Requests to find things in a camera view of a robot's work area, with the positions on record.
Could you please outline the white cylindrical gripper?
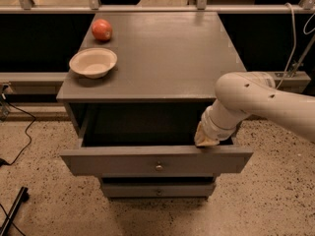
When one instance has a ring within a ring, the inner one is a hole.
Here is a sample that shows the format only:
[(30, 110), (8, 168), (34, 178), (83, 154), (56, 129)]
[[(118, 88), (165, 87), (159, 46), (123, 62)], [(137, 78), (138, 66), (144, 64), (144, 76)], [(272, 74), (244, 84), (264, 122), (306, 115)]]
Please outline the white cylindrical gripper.
[(241, 112), (223, 106), (208, 107), (197, 126), (194, 143), (197, 148), (212, 147), (227, 140), (241, 122)]

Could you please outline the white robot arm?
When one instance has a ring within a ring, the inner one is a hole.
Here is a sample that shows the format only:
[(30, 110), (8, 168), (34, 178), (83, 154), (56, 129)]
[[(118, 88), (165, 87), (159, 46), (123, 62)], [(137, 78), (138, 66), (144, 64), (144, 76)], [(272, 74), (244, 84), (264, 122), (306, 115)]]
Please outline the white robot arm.
[(198, 124), (196, 147), (216, 146), (227, 140), (250, 115), (315, 142), (315, 98), (276, 89), (268, 73), (227, 73), (217, 80), (215, 94), (215, 102), (206, 108)]

